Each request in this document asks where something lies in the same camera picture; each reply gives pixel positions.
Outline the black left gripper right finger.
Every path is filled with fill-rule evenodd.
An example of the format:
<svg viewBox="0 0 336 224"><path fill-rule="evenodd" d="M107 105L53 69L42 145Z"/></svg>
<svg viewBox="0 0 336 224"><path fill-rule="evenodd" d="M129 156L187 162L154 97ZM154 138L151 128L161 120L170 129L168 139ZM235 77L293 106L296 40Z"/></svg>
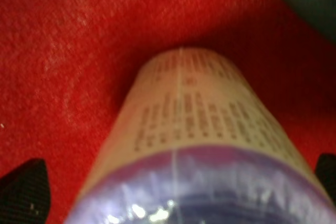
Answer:
<svg viewBox="0 0 336 224"><path fill-rule="evenodd" d="M315 174L330 198L335 198L335 155L321 154L316 164Z"/></svg>

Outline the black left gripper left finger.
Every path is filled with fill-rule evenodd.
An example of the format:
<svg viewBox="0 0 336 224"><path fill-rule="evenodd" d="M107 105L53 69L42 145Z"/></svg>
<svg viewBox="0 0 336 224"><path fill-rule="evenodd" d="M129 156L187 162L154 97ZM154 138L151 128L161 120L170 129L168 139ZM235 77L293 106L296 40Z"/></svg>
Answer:
<svg viewBox="0 0 336 224"><path fill-rule="evenodd" d="M50 204L44 159L27 160L1 177L1 223L46 223Z"/></svg>

